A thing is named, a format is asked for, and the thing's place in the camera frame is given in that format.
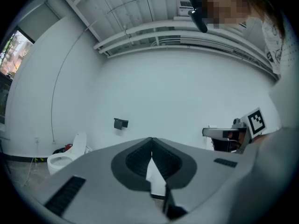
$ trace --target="black rectangular strip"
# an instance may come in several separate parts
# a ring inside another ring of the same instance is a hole
[[[86,179],[72,177],[69,181],[45,204],[45,207],[60,216],[70,205]]]
[[[230,161],[230,160],[226,160],[226,159],[215,159],[214,162],[216,163],[219,163],[219,164],[223,164],[225,166],[229,166],[229,167],[232,167],[232,168],[235,168],[237,166],[237,162],[233,162],[233,161]]]

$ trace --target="headphones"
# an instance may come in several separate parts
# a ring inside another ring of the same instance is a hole
[[[206,18],[206,14],[204,14],[204,12],[202,11],[201,0],[190,0],[190,3],[193,7],[193,10],[190,10],[188,12],[189,16],[191,16],[193,22],[196,24],[198,29],[201,32],[206,33],[207,27],[203,21],[203,19]]]

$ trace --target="toilet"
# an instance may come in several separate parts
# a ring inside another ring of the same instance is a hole
[[[53,175],[66,165],[73,162],[78,157],[85,153],[86,148],[86,133],[80,132],[76,135],[72,147],[64,153],[52,154],[48,157],[48,170],[50,175]]]

